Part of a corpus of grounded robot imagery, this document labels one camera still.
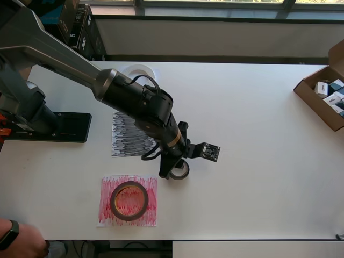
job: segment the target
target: brown tape roll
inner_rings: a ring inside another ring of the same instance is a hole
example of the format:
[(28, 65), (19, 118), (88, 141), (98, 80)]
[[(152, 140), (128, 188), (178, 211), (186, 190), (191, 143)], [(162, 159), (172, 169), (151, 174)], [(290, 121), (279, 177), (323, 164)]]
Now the brown tape roll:
[[(138, 211), (136, 214), (124, 215), (119, 211), (117, 204), (116, 204), (116, 200), (117, 200), (118, 195), (124, 189), (130, 188), (130, 187), (138, 188), (142, 192), (142, 194), (144, 196), (144, 204), (143, 204), (141, 210)], [(117, 218), (119, 218), (121, 220), (132, 221), (132, 220), (136, 220), (136, 219), (140, 218), (146, 212), (147, 206), (148, 206), (147, 190), (146, 190), (146, 188), (144, 188), (144, 186), (142, 184), (140, 184), (138, 182), (134, 182), (134, 181), (124, 182), (124, 183), (120, 184), (119, 186), (117, 186), (114, 189), (114, 191), (112, 192), (111, 199), (110, 199), (111, 211)]]

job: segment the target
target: white tape roll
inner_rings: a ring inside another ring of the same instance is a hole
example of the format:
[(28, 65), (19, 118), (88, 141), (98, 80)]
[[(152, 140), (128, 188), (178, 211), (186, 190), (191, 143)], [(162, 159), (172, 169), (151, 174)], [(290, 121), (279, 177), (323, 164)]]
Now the white tape roll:
[[(130, 79), (134, 79), (138, 75), (149, 75), (153, 79), (155, 79), (155, 74), (153, 70), (151, 70), (148, 66), (144, 66), (142, 64), (135, 64), (133, 66), (129, 66), (125, 68), (122, 72), (124, 75), (128, 76)], [(145, 77), (141, 77), (137, 80), (137, 83), (141, 85), (152, 85), (150, 80)]]

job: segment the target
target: person's arm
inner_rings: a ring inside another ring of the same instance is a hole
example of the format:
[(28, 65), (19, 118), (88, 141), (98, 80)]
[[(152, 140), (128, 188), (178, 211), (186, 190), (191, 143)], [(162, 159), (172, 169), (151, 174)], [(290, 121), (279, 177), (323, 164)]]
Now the person's arm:
[[(0, 219), (0, 239), (11, 227), (11, 221)], [(0, 257), (44, 258), (48, 253), (48, 245), (40, 232), (31, 225), (19, 224), (19, 235), (6, 250), (0, 251)]]
[(11, 229), (12, 222), (7, 219), (0, 219), (0, 239)]

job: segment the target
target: black mounting plate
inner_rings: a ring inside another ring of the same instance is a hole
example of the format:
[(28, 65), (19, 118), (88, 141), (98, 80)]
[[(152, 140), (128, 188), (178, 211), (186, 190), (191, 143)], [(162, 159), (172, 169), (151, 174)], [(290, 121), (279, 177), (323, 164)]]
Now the black mounting plate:
[(190, 144), (189, 156), (194, 159), (196, 157), (202, 157), (206, 160), (217, 162), (220, 154), (220, 147), (203, 142), (201, 144)]
[(52, 134), (40, 134), (21, 129), (15, 123), (6, 123), (6, 128), (12, 129), (5, 140), (21, 141), (58, 141), (80, 142), (87, 140), (92, 116), (89, 113), (54, 112), (59, 120), (59, 128)]

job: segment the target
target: person's hand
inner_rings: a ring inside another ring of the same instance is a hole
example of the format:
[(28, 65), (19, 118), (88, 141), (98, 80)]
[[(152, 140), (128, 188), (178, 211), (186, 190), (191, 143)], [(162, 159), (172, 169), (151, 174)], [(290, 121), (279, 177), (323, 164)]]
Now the person's hand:
[(49, 253), (49, 242), (31, 225), (19, 224), (19, 235), (0, 258), (44, 258)]

